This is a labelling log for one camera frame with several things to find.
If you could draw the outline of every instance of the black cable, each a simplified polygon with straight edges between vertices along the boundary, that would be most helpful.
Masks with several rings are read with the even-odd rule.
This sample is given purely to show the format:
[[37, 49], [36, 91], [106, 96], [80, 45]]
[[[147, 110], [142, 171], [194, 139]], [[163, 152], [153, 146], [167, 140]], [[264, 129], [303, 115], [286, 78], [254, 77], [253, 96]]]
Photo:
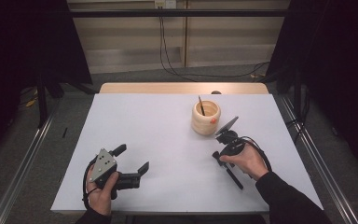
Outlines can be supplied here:
[[[261, 67], [263, 67], [265, 64], [268, 64], [268, 63], [269, 63], [269, 62], [265, 62], [265, 63], [257, 63], [257, 64], [255, 64], [255, 66], [254, 66], [254, 71], [256, 72], [258, 69], [260, 69]], [[254, 73], [254, 79], [253, 79], [253, 82], [255, 82], [256, 78], [257, 78], [257, 74], [256, 74], [256, 73]]]
[[[219, 76], [219, 75], [206, 75], [206, 74], [193, 74], [193, 73], [186, 73], [186, 74], [179, 74], [176, 72], [175, 69], [173, 69], [171, 62], [170, 62], [170, 57], [168, 56], [168, 52], [167, 52], [167, 44], [166, 44], [166, 40], [165, 40], [165, 27], [164, 27], [164, 19], [162, 17], [159, 18], [159, 29], [160, 29], [160, 45], [159, 45], [159, 59], [161, 62], [161, 65], [163, 67], [163, 69], [175, 76], [193, 81], [193, 82], [197, 82], [194, 79], [188, 78], [188, 77], [246, 77], [251, 75], [252, 73], [255, 73], [257, 70], [259, 70], [261, 67], [263, 67], [265, 64], [268, 64], [269, 62], [263, 62], [263, 63], [258, 63], [254, 66], [254, 70], [249, 72], [249, 73], [245, 73], [245, 74], [240, 74], [240, 75], [235, 75], [235, 76]], [[162, 61], [162, 45], [164, 44], [164, 49], [165, 49], [165, 55], [168, 61], [168, 65], [170, 66], [171, 70], [168, 70], [163, 61]]]
[[[188, 77], [183, 77], [181, 75], [179, 75], [171, 66], [171, 62], [170, 62], [170, 57], [168, 57], [168, 52], [167, 52], [167, 44], [165, 41], [165, 28], [164, 28], [164, 20], [162, 19], [162, 17], [159, 18], [159, 33], [160, 33], [160, 38], [159, 38], [159, 60], [161, 62], [162, 67], [164, 68], [164, 70], [172, 75], [184, 78], [186, 80], [189, 81], [193, 81], [195, 82], [195, 80], [188, 78]], [[164, 44], [164, 49], [165, 49], [165, 55], [168, 61], [168, 65], [170, 66], [170, 68], [172, 69], [172, 71], [169, 71], [165, 65], [164, 62], [162, 61], [162, 44]]]
[[245, 144], [251, 145], [258, 152], [258, 154], [261, 156], [261, 158], [263, 159], [264, 163], [267, 166], [267, 169], [270, 172], [272, 172], [272, 167], [271, 167], [271, 164], [269, 163], [269, 158], [267, 158], [266, 153], [261, 149], [261, 147], [257, 144], [257, 142], [255, 140], [253, 140], [253, 138], [248, 137], [248, 136], [236, 137], [236, 136], [230, 136], [230, 135], [227, 135], [226, 137], [231, 137], [231, 138], [237, 139], [239, 141], [242, 141]]
[[303, 105], [301, 115], [300, 115], [302, 122], [299, 124], [300, 127], [296, 134], [295, 139], [293, 140], [294, 143], [297, 142], [298, 137], [304, 132], [305, 124], [307, 121], [307, 116], [308, 116], [309, 111], [310, 111], [310, 92], [309, 92], [308, 88], [306, 88], [304, 105]]
[[96, 156], [92, 161], [89, 162], [89, 165], [87, 166], [86, 168], [86, 172], [84, 173], [84, 176], [83, 176], [83, 203], [84, 203], [84, 206], [86, 207], [87, 210], [90, 209], [90, 204], [89, 204], [89, 195], [96, 189], [93, 189], [92, 191], [90, 191], [89, 193], [87, 193], [87, 188], [86, 188], [86, 181], [87, 180], [87, 174], [89, 173], [89, 169], [91, 167], [92, 164], [94, 164], [96, 161], [97, 161], [97, 157]]

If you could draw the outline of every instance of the electrical outlet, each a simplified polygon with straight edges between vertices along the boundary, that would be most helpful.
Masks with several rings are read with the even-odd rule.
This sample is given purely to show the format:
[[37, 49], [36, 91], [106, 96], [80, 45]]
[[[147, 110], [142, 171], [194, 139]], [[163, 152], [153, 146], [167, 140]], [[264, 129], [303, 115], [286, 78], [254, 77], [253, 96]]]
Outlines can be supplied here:
[[165, 8], [167, 9], [176, 9], [176, 0], [166, 0]]
[[165, 8], [165, 0], [155, 0], [155, 9]]

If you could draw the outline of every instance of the white table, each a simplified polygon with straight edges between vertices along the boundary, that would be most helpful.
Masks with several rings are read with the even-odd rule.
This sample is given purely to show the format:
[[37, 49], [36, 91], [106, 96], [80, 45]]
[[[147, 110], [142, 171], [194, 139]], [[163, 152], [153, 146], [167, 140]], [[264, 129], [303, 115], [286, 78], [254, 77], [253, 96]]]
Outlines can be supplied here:
[[[272, 95], [200, 97], [220, 105], [219, 127], [238, 115], [232, 129], [254, 138], [274, 172], [322, 207]], [[51, 210], [84, 212], [81, 186], [87, 164], [101, 147], [113, 150], [125, 143], [128, 149], [117, 157], [118, 170], [134, 173], [146, 161], [150, 169], [139, 189], [117, 193], [112, 201], [115, 211], [148, 215], [267, 212], [254, 180], [234, 168], [244, 185], [240, 190], [212, 157], [224, 145], [191, 129], [191, 107], [197, 101], [195, 94], [97, 94]]]

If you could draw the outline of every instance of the hand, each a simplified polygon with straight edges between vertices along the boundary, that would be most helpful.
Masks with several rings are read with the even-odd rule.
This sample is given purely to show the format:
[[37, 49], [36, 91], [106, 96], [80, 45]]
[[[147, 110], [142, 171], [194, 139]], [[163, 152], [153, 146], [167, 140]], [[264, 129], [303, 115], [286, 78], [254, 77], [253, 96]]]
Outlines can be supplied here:
[[245, 144], [240, 154], [221, 156], [220, 161], [236, 164], [244, 173], [250, 175], [256, 181], [269, 171], [260, 154], [249, 144]]
[[[94, 165], [91, 165], [91, 167], [89, 168], [89, 171], [87, 173], [87, 179], [90, 179], [92, 169], [94, 169]], [[104, 216], [110, 216], [112, 212], [110, 194], [113, 186], [117, 182], [117, 179], [118, 172], [112, 173], [107, 179], [103, 189], [96, 189], [97, 184], [95, 184], [94, 182], [87, 182], [87, 192], [91, 192], [93, 190], [93, 192], [89, 195], [89, 206], [97, 213]]]

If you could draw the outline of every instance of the sleeve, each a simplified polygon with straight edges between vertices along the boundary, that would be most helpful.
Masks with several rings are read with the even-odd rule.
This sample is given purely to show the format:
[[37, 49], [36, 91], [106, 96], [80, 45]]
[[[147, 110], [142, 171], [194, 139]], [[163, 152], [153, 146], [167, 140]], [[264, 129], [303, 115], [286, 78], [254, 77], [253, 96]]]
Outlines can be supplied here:
[[88, 209], [76, 224], [110, 224], [111, 218], [112, 217], [101, 215], [93, 209]]
[[257, 190], [269, 205], [271, 223], [327, 224], [324, 211], [305, 194], [268, 172], [256, 182]]

